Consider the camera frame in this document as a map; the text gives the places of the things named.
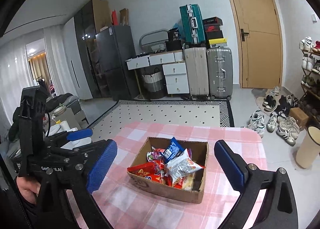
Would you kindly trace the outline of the person's left hand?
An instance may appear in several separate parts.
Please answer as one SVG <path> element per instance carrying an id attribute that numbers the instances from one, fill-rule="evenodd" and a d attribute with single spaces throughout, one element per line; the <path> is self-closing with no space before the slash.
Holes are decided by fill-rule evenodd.
<path id="1" fill-rule="evenodd" d="M 16 178 L 17 187 L 20 194 L 31 204 L 36 204 L 41 184 L 33 178 L 20 177 Z"/>

